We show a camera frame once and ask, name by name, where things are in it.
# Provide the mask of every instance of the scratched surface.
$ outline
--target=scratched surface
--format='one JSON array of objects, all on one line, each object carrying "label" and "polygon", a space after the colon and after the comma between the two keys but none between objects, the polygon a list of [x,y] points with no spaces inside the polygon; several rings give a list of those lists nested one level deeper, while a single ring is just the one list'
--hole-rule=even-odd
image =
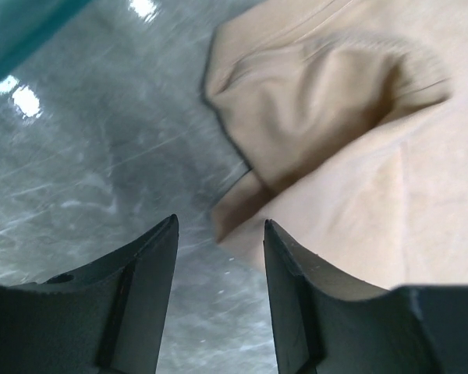
[{"label": "scratched surface", "polygon": [[276,372],[264,277],[212,241],[246,172],[202,100],[214,28],[258,0],[95,0],[0,83],[0,283],[44,281],[171,213],[158,373]]}]

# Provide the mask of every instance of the beige cloth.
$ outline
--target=beige cloth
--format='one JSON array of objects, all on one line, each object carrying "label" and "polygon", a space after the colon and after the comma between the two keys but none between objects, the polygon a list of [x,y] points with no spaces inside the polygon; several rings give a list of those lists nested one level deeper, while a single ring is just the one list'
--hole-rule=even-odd
[{"label": "beige cloth", "polygon": [[274,219],[380,287],[468,284],[468,0],[267,0],[207,96],[253,167],[213,212],[238,257]]}]

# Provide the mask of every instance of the fabric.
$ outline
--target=fabric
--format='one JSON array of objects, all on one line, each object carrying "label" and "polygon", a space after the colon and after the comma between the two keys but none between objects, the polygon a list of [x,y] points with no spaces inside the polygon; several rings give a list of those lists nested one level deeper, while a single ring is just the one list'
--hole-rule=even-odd
[{"label": "fabric", "polygon": [[207,97],[253,170],[213,211],[383,288],[468,284],[468,0],[268,0],[217,32]]}]

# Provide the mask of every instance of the wrinkled fabric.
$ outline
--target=wrinkled fabric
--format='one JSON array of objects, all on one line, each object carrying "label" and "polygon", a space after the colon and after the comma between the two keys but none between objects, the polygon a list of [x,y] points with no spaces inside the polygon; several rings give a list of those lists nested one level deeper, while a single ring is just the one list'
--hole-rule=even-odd
[{"label": "wrinkled fabric", "polygon": [[364,281],[468,284],[468,1],[267,0],[223,25],[207,97],[252,166],[213,211]]}]

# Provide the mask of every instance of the tan fabric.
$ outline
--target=tan fabric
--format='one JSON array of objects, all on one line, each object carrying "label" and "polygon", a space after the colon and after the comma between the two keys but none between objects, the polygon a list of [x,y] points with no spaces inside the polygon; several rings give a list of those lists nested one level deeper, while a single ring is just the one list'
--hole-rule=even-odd
[{"label": "tan fabric", "polygon": [[207,95],[253,170],[218,240],[263,226],[384,288],[468,284],[468,0],[268,0],[222,26]]}]

